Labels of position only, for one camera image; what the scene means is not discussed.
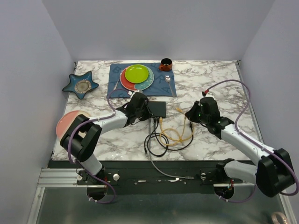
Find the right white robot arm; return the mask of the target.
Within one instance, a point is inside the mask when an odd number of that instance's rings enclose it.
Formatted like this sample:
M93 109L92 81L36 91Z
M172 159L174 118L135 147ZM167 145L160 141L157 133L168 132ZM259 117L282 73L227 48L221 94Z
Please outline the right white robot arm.
M249 165L233 159L224 160L215 171L217 181L247 181L256 185L268 197L282 194L293 184L299 184L289 153L283 148L267 146L244 133L235 122L220 115L213 97L204 97L194 102L185 116L189 121L205 126L209 133L231 144L253 162Z

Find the black network switch box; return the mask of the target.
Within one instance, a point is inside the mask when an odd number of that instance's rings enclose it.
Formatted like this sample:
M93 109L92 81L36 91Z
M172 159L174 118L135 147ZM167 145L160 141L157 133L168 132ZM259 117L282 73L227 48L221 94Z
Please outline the black network switch box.
M152 118L166 118L166 102L165 101L150 101L148 109Z

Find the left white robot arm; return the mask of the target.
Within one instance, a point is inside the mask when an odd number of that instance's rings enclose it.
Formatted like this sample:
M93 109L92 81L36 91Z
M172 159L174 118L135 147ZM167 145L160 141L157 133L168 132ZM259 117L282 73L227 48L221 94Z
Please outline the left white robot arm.
M93 153L101 134L149 119L152 113L148 104L148 98L135 91L128 103L104 117L92 119L80 111L69 112L56 126L60 146L67 151L71 163L74 158L85 169L91 183L104 182L104 167Z

